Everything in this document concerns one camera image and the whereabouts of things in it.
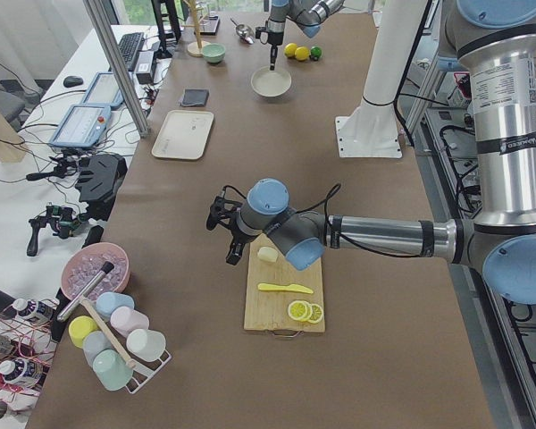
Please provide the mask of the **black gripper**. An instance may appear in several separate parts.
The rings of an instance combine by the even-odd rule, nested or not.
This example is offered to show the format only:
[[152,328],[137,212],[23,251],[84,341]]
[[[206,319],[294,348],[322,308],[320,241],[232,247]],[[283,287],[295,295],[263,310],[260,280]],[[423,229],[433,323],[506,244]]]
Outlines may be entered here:
[[250,207],[234,208],[227,213],[232,241],[226,263],[237,265],[243,256],[246,244],[255,240],[255,228],[251,226],[255,213]]
[[271,45],[270,50],[270,71],[275,71],[276,67],[276,60],[278,57],[278,46],[277,45]]

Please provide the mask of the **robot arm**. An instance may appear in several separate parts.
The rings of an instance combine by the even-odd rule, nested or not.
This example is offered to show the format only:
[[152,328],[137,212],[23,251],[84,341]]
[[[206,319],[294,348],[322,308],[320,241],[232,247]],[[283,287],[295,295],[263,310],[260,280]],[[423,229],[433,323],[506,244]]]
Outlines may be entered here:
[[[308,37],[344,1],[272,1],[264,27],[274,75],[286,20]],[[404,66],[413,57],[431,1],[386,1],[359,107],[336,117],[341,157],[400,158],[395,116]],[[352,246],[399,258],[440,257],[473,268],[501,297],[536,304],[536,1],[444,1],[440,59],[470,76],[482,207],[473,220],[403,222],[300,214],[283,183],[262,179],[228,214],[235,265],[261,232],[297,270],[324,246]]]
[[295,23],[306,36],[313,38],[322,24],[337,13],[344,3],[344,0],[271,1],[270,14],[264,26],[267,43],[271,47],[269,70],[276,68],[278,48],[283,44],[287,21]]

